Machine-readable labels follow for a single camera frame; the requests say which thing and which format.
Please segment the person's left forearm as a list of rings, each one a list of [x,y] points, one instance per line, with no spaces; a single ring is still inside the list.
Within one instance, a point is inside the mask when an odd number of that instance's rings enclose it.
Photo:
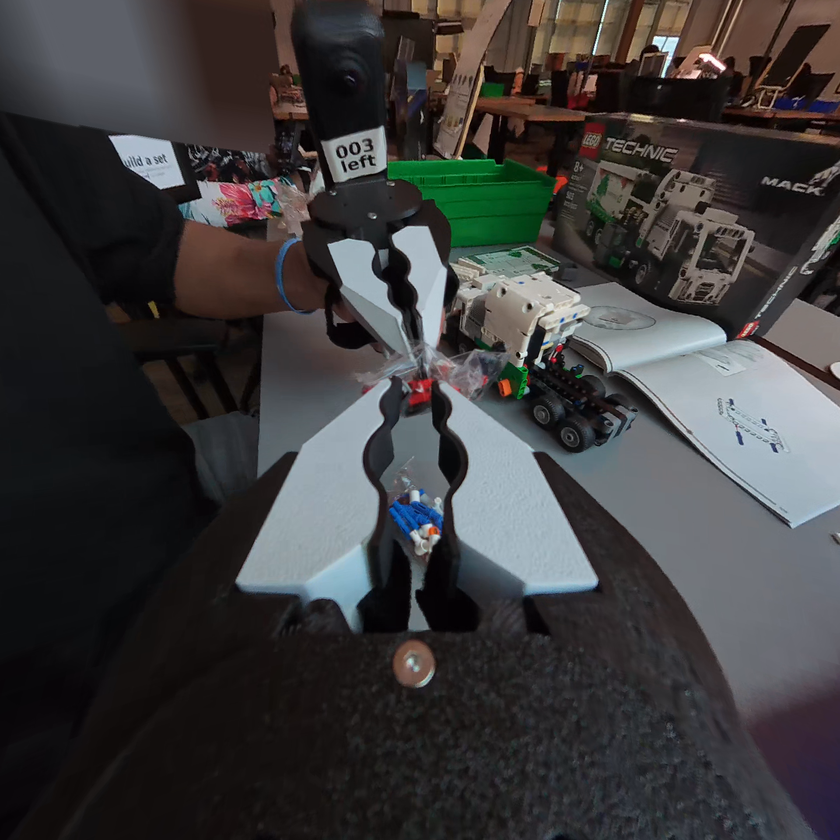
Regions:
[[[174,273],[174,304],[202,319],[288,311],[276,283],[277,244],[187,221]]]

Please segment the person's left hand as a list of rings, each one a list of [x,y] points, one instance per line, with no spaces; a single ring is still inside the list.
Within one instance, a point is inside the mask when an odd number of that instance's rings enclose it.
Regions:
[[[366,328],[355,321],[352,311],[345,306],[336,286],[312,269],[302,243],[291,248],[283,274],[291,304],[298,309],[314,309],[314,313],[323,312],[327,335],[333,344],[346,350],[358,350],[367,346],[383,354],[382,346]]]

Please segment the clear bag of blue pieces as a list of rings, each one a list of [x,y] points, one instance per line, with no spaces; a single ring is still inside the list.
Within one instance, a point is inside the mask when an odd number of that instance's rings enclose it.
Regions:
[[[427,565],[443,538],[445,515],[443,498],[425,488],[422,466],[412,457],[396,470],[387,511],[409,558]]]

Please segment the person's black shirt torso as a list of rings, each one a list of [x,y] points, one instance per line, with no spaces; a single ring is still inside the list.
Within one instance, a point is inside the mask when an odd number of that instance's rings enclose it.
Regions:
[[[110,303],[168,303],[184,221],[96,129],[2,114],[1,810],[53,783],[214,504]]]

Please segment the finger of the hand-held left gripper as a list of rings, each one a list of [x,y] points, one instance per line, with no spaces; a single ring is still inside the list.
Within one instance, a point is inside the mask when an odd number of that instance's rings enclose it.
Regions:
[[[366,240],[346,238],[329,245],[339,273],[340,295],[347,308],[387,354],[414,356],[417,341],[417,290],[410,267],[388,277],[374,271],[378,253]]]
[[[388,236],[387,300],[395,326],[390,350],[438,345],[445,321],[448,268],[427,226],[407,226]]]

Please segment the dark chair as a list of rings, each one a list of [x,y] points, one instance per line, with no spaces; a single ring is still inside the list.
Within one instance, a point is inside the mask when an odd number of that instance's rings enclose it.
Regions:
[[[177,316],[152,304],[109,314],[136,361],[173,407],[179,392],[185,407],[175,411],[180,421],[190,409],[195,419],[218,413],[248,413],[259,406],[262,327],[244,321]]]

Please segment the wooden background table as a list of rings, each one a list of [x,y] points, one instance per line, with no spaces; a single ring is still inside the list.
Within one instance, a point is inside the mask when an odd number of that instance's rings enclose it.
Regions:
[[[556,108],[527,98],[478,98],[475,112],[494,117],[521,119],[532,123],[583,123],[589,115],[582,110]]]

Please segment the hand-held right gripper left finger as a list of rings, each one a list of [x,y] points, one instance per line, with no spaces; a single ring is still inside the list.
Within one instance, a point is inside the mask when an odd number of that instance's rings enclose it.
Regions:
[[[402,381],[383,380],[302,446],[238,573],[240,591],[331,600],[354,632],[407,630],[411,564],[382,484],[402,403]]]

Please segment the green plastic bin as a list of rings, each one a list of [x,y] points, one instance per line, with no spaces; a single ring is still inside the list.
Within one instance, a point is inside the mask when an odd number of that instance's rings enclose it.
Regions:
[[[388,175],[435,201],[454,247],[534,243],[555,189],[555,179],[512,160],[392,161]]]

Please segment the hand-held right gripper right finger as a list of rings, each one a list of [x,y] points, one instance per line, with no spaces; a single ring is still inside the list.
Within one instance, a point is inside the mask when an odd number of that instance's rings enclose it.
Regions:
[[[592,592],[599,579],[534,451],[452,386],[432,388],[444,524],[417,603],[435,632],[471,632],[499,601]]]

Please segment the white poster board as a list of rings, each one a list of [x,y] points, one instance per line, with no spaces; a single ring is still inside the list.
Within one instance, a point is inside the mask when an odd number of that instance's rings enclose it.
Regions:
[[[482,59],[456,68],[434,136],[434,151],[441,158],[448,161],[460,158],[483,80]]]

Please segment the clear bag of red pieces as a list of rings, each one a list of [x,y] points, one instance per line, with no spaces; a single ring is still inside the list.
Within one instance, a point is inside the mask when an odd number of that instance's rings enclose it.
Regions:
[[[354,373],[361,392],[368,392],[381,381],[398,378],[402,382],[402,415],[414,417],[432,408],[432,388],[444,382],[467,400],[480,399],[505,368],[509,359],[506,350],[468,350],[446,356],[431,345],[415,341],[409,350],[388,357],[370,371]]]

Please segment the black white patterned cloth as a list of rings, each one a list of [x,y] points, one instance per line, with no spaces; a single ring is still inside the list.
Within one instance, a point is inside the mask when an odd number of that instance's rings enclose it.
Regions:
[[[212,148],[198,144],[185,146],[192,171],[198,181],[250,183],[276,176],[263,153]]]

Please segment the white green lego panel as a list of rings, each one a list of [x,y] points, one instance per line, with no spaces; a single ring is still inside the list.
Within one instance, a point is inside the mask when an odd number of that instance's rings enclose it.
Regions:
[[[576,282],[578,276],[578,266],[573,261],[551,257],[530,245],[461,256],[450,265],[462,279],[488,276],[512,279],[545,274],[557,282]]]

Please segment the floral cloth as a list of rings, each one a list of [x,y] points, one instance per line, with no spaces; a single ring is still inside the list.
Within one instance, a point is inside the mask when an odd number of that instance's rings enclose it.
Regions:
[[[216,228],[263,222],[281,216],[280,200],[290,188],[286,177],[248,183],[199,182],[200,196],[181,203],[178,209],[187,221]]]

